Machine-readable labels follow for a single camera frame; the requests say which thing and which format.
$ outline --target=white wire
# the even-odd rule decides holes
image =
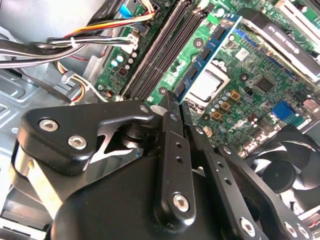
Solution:
[[[68,69],[67,69],[65,66],[63,66],[60,62],[58,62],[57,64],[58,64],[58,68],[60,67],[60,68],[63,69],[64,71],[66,71],[66,72],[68,71]],[[94,93],[102,102],[104,102],[104,103],[108,103],[108,102],[109,102],[107,99],[105,99],[103,96],[101,96],[101,94],[95,89],[95,87],[94,87],[88,80],[84,79],[82,76],[80,76],[80,75],[78,75],[78,74],[75,74],[75,75],[73,75],[72,79],[80,82],[80,83],[84,86],[84,88],[85,88],[86,91],[89,90],[89,89],[91,89],[91,90],[93,91],[93,93]]]

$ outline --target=yellow wire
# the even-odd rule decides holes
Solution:
[[[77,33],[77,32],[81,32],[83,30],[91,30],[91,29],[96,29],[96,28],[106,28],[108,26],[117,25],[117,24],[129,24],[129,23],[147,21],[147,20],[153,18],[154,15],[155,15],[155,13],[151,13],[148,15],[137,16],[137,17],[130,18],[130,19],[124,19],[124,20],[113,21],[113,22],[106,22],[106,23],[101,23],[101,24],[92,25],[92,26],[84,26],[84,27],[80,27],[80,28],[76,29],[73,32],[73,34]]]

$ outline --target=wire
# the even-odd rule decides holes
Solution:
[[[61,74],[65,74],[68,72],[68,69],[64,67],[59,61],[57,62],[57,69]],[[84,79],[82,76],[75,74],[71,77],[72,80],[77,81],[80,83],[84,89],[85,92],[90,89],[102,102],[107,103],[108,100],[106,100],[101,94],[95,89],[95,87],[86,79]]]

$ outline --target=integrated circuit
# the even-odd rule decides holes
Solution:
[[[262,76],[254,85],[264,94],[268,93],[275,86],[275,84],[265,76]]]

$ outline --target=white sticker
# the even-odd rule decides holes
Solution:
[[[249,55],[249,52],[245,48],[241,48],[240,51],[237,52],[235,57],[242,62]]]

